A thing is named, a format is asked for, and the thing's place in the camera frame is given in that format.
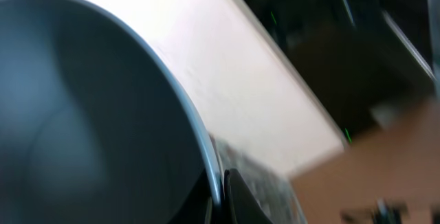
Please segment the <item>dark blue plate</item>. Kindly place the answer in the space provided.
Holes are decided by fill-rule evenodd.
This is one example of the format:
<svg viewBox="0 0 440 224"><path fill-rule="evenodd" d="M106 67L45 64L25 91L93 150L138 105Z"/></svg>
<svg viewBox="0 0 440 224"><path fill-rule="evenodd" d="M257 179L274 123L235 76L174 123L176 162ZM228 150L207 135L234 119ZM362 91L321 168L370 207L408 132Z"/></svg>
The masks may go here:
<svg viewBox="0 0 440 224"><path fill-rule="evenodd" d="M85 0L1 0L1 222L168 223L219 164L186 92Z"/></svg>

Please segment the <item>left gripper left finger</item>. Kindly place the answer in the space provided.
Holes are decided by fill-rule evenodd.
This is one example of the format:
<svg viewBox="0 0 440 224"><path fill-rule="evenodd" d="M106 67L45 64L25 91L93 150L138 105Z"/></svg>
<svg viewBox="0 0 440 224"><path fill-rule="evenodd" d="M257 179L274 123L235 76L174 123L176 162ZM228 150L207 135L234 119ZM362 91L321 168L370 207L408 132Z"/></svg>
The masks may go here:
<svg viewBox="0 0 440 224"><path fill-rule="evenodd" d="M178 213L168 224L211 224L213 203L206 171L204 170Z"/></svg>

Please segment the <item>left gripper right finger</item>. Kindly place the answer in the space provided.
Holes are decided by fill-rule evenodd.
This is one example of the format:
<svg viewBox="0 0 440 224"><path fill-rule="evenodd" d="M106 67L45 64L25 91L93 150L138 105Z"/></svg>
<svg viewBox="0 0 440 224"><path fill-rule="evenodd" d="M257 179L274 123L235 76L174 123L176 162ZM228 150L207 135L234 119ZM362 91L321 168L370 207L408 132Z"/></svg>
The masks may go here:
<svg viewBox="0 0 440 224"><path fill-rule="evenodd" d="M225 222L231 224L272 224L259 206L240 172L231 168L224 174Z"/></svg>

